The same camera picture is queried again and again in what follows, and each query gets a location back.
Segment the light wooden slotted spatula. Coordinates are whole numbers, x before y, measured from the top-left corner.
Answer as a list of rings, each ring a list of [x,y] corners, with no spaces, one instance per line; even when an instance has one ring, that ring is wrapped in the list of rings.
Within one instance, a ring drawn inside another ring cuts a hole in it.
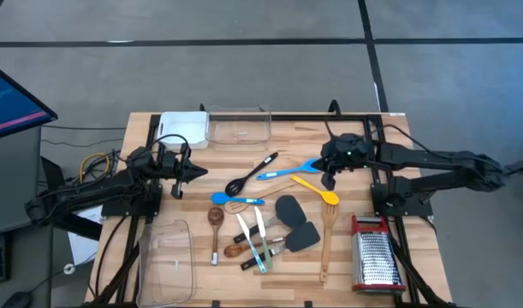
[[[287,189],[287,188],[293,186],[294,184],[295,184],[295,182],[292,180],[281,181],[275,185],[265,188],[262,191],[255,192],[252,195],[252,198],[267,197],[267,196],[270,196],[271,194],[275,194],[284,189]],[[224,205],[224,210],[229,214],[236,214],[236,213],[240,213],[240,212],[244,211],[248,206],[249,206],[249,204],[247,204],[247,203],[231,201]]]

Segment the reddish wooden spoon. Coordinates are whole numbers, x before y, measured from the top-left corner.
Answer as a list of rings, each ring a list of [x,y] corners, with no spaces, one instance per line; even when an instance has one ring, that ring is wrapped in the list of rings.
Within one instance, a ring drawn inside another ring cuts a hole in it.
[[[273,240],[267,240],[268,245],[284,242],[284,237],[275,238]],[[243,252],[249,250],[250,247],[248,244],[233,244],[226,246],[223,250],[223,254],[227,258],[236,258],[240,256]]]

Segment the yellow silicone spoon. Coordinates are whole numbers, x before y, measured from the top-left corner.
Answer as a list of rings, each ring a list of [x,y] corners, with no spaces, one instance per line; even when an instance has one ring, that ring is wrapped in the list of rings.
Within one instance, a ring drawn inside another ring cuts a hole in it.
[[[339,204],[340,199],[334,192],[323,191],[321,189],[318,189],[317,187],[315,187],[314,185],[310,184],[308,181],[300,178],[297,175],[291,175],[290,178],[292,181],[299,183],[303,187],[306,187],[306,188],[314,191],[315,193],[319,194],[320,197],[322,198],[322,200],[326,204],[329,204],[329,205],[338,205]]]

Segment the knife pale green handle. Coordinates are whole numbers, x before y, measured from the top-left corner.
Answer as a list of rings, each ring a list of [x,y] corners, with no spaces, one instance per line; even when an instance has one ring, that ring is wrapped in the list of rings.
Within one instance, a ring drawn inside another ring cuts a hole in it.
[[[258,224],[258,228],[259,228],[259,236],[261,238],[262,246],[264,249],[266,266],[270,270],[273,267],[273,263],[272,263],[272,259],[271,259],[270,249],[268,247],[268,243],[266,240],[266,230],[265,230],[265,226],[264,226],[264,220],[263,220],[261,211],[257,207],[255,207],[254,210],[256,213],[256,219],[257,219],[257,224]]]

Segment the white plastic bin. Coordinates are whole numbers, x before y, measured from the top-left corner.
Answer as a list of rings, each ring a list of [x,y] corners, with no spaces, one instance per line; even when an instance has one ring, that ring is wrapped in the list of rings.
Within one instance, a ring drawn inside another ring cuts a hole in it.
[[[205,149],[209,145],[206,138],[208,128],[208,115],[205,111],[169,111],[160,115],[157,128],[157,138],[170,149],[178,149],[182,139],[171,137],[171,134],[179,134],[185,138],[193,149]]]

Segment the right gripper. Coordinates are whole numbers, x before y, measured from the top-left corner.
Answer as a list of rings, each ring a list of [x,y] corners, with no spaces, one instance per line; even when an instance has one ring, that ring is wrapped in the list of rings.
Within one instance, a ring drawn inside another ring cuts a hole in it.
[[[363,167],[369,160],[369,150],[370,147],[362,136],[354,133],[333,135],[324,145],[324,156],[315,162],[315,168],[334,174],[344,169]]]

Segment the black slotted spoon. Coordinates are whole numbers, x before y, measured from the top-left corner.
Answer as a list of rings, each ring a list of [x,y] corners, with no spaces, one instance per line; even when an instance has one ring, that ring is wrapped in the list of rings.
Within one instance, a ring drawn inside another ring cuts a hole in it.
[[[268,165],[270,162],[272,162],[274,159],[278,157],[278,153],[274,152],[270,154],[267,158],[265,158],[260,164],[258,164],[252,171],[250,171],[247,175],[232,180],[224,189],[224,192],[230,196],[235,197],[237,196],[243,189],[243,187],[246,185],[247,180],[258,173],[261,169],[263,169],[266,165]]]

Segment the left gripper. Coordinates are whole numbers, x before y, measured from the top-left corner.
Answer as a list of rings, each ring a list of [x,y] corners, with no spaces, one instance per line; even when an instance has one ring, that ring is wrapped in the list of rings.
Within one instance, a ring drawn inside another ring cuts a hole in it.
[[[189,183],[207,174],[207,169],[192,163],[189,158],[190,149],[188,147],[183,148],[178,153],[161,151],[159,153],[158,176],[165,180],[176,179]]]

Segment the short blue silicone spoon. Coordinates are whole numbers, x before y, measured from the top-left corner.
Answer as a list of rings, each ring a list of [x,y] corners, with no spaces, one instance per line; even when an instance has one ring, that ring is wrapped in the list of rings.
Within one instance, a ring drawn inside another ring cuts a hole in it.
[[[225,192],[215,192],[211,195],[213,204],[226,204],[228,202],[238,202],[245,204],[263,205],[264,200],[260,198],[236,198],[230,197]]]

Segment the long blue silicone spatula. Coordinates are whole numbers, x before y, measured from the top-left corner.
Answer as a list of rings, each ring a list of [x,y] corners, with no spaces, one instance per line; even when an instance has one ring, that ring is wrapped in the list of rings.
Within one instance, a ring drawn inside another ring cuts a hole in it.
[[[291,175],[294,173],[317,173],[318,169],[315,169],[312,166],[312,164],[315,163],[316,161],[317,161],[317,158],[311,158],[311,159],[305,161],[303,164],[301,164],[298,167],[291,168],[291,169],[282,169],[282,170],[278,170],[278,171],[272,171],[269,173],[257,175],[256,179],[258,181],[266,181],[266,180],[273,179],[273,178],[276,178],[279,176]]]

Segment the bamboo fork spatula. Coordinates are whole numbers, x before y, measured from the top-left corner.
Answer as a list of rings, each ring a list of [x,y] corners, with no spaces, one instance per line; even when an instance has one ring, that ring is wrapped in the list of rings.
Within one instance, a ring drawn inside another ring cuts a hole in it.
[[[322,283],[326,283],[328,280],[332,228],[335,224],[336,218],[338,217],[338,212],[339,207],[332,204],[326,204],[324,210],[322,211],[322,218],[324,222],[324,244],[319,273],[319,280]]]

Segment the white paper sheet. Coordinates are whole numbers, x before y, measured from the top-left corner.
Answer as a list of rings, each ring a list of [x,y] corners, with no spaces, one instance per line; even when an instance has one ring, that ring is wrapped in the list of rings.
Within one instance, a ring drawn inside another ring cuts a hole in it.
[[[102,206],[93,207],[78,212],[78,216],[88,219],[92,222],[101,223]],[[75,264],[81,264],[90,260],[98,249],[98,240],[91,240],[86,237],[68,232],[69,244]]]

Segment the black square turner red trim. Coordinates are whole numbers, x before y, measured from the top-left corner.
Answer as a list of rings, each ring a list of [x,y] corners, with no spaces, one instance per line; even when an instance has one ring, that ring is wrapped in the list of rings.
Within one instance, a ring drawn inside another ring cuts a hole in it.
[[[286,250],[290,252],[298,252],[304,250],[310,246],[317,244],[320,241],[320,235],[312,222],[306,222],[302,226],[294,229],[285,237],[285,241],[280,246],[270,248],[270,254],[272,257]],[[259,253],[261,260],[264,263],[266,269],[266,262],[264,253]],[[248,261],[241,264],[242,270],[248,270],[254,266],[258,266],[255,259],[251,258]]]

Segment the black computer mouse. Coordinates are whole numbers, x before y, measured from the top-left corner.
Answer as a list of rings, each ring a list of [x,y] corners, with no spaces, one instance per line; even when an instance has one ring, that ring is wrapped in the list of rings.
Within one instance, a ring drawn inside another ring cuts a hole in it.
[[[31,292],[16,292],[12,294],[1,306],[1,308],[30,308],[33,302]]]

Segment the clear plastic bin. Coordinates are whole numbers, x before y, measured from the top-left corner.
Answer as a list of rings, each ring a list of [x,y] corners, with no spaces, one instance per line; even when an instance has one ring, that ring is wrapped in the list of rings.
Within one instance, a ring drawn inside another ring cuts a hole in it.
[[[267,105],[224,108],[207,105],[205,137],[215,151],[265,151],[271,138]]]
[[[194,293],[193,239],[184,220],[152,223],[140,237],[139,308],[171,308]]]

